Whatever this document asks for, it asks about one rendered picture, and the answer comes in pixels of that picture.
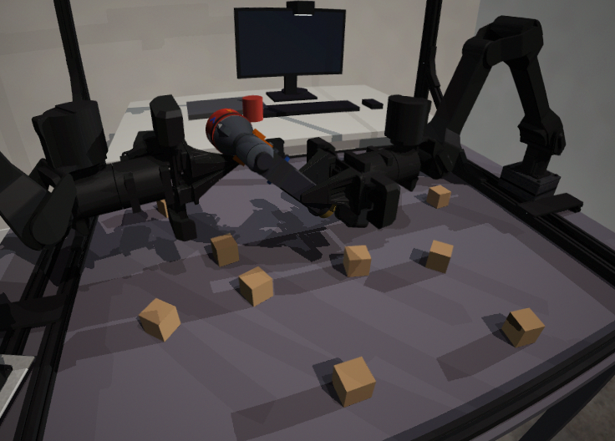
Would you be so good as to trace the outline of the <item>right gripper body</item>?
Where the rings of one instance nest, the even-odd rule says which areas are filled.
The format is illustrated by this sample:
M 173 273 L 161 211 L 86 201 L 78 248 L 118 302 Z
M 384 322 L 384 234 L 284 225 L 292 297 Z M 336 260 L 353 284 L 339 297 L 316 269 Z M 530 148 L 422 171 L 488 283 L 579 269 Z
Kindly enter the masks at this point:
M 156 138 L 164 145 L 163 153 L 156 149 L 152 155 L 131 160 L 123 155 L 119 162 L 112 163 L 121 204 L 123 209 L 132 208 L 134 214 L 141 212 L 141 205 L 165 200 L 175 238 L 193 240 L 197 238 L 196 223 L 186 212 L 186 203 L 194 201 L 193 190 L 186 173 L 181 173 L 189 169 L 187 151 L 181 142 L 185 138 L 181 109 L 168 94 L 150 102 L 150 113 Z

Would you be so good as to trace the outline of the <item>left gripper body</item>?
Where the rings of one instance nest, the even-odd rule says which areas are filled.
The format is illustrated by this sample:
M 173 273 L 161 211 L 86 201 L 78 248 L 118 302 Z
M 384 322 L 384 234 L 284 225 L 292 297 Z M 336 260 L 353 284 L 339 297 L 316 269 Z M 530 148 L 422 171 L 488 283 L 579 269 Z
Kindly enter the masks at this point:
M 379 150 L 368 146 L 366 153 L 358 155 L 350 150 L 344 151 L 344 158 L 340 160 L 330 143 L 316 137 L 307 140 L 307 162 L 315 155 L 315 150 L 318 148 L 328 153 L 328 179 L 351 166 L 363 176 L 361 210 L 371 209 L 372 202 L 376 204 L 368 211 L 366 220 L 378 229 L 392 225 L 397 215 L 401 188 L 396 183 L 399 168 L 393 154 L 386 149 Z M 371 175 L 372 173 L 375 174 Z

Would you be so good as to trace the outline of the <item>tan cube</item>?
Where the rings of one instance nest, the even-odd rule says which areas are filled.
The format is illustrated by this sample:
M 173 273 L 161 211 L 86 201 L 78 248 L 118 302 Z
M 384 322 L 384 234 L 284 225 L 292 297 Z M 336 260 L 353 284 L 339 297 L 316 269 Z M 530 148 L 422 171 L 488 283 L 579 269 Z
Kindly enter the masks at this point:
M 163 342 L 180 325 L 176 307 L 157 298 L 139 314 L 139 318 L 145 332 Z
M 273 297 L 272 278 L 259 266 L 238 278 L 241 294 L 253 306 Z
M 434 208 L 439 209 L 449 204 L 451 191 L 447 190 L 442 185 L 437 185 L 429 188 L 427 200 Z
M 332 384 L 344 408 L 371 398 L 375 383 L 362 357 L 333 366 Z
M 425 267 L 446 273 L 452 250 L 452 245 L 433 240 Z
M 167 214 L 167 209 L 166 209 L 166 203 L 165 200 L 159 200 L 156 201 L 157 202 L 157 206 L 158 206 L 158 210 L 159 212 L 165 216 L 166 218 L 168 218 L 168 214 Z
M 501 329 L 514 347 L 521 347 L 536 342 L 544 327 L 536 314 L 526 308 L 510 312 Z
M 344 247 L 343 265 L 347 277 L 368 276 L 371 260 L 366 245 Z
M 219 267 L 239 261 L 238 246 L 231 233 L 211 238 L 211 248 Z

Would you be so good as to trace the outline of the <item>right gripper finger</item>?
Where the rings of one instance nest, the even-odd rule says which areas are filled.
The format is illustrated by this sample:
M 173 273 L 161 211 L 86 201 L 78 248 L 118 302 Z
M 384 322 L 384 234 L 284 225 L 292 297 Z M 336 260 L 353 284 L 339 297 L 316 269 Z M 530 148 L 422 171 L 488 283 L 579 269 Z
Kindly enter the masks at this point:
M 233 155 L 223 155 L 195 149 L 183 139 L 182 144 L 186 148 L 188 155 L 189 171 L 192 178 L 204 175 L 216 170 L 220 170 L 236 164 Z M 190 150 L 191 149 L 191 150 Z M 191 153 L 192 151 L 192 153 Z M 194 158 L 193 158 L 194 155 Z
M 195 178 L 192 178 L 189 170 L 183 170 L 183 173 L 186 173 L 188 180 L 191 183 L 193 190 L 193 197 L 195 205 L 199 204 L 199 199 L 221 178 L 227 175 L 229 172 L 234 170 L 239 163 L 236 163 L 232 166 L 216 170 L 210 172 L 208 174 L 200 175 Z

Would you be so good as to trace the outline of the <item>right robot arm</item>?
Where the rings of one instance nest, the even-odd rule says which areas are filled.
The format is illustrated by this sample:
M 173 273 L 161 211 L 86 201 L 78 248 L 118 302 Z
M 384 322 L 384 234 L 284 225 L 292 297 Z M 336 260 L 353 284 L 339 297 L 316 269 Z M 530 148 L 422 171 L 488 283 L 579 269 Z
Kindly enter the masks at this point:
M 32 122 L 45 158 L 26 175 L 0 151 L 0 215 L 25 246 L 41 251 L 64 241 L 71 228 L 88 236 L 90 217 L 123 206 L 113 165 L 99 165 L 108 146 L 97 101 L 57 104 Z M 160 147 L 163 153 L 154 130 L 139 131 L 122 156 L 152 155 Z

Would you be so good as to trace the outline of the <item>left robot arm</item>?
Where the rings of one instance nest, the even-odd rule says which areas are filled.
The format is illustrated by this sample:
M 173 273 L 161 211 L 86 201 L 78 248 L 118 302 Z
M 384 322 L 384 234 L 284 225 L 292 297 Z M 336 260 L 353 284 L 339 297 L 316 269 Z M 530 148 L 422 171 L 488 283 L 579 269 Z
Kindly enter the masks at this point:
M 537 59 L 543 44 L 538 20 L 501 15 L 465 42 L 459 64 L 429 123 L 431 100 L 390 95 L 384 136 L 397 145 L 385 148 L 398 164 L 396 183 L 413 191 L 420 171 L 438 180 L 454 169 L 461 130 L 492 66 L 502 61 L 511 70 L 525 113 L 517 127 L 520 142 L 528 146 L 522 164 L 514 168 L 538 180 L 551 175 L 546 171 L 551 156 L 561 155 L 566 140 L 560 117 L 549 107 Z

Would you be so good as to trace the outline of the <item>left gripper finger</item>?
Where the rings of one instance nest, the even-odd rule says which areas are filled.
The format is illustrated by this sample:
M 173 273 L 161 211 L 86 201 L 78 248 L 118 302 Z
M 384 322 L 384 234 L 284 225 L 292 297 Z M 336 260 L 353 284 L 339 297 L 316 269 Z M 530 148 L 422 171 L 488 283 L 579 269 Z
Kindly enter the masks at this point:
M 363 197 L 363 176 L 348 168 L 301 194 L 302 203 L 345 205 L 360 215 Z
M 328 153 L 320 148 L 315 150 L 315 155 L 299 170 L 313 183 L 319 183 L 328 179 Z

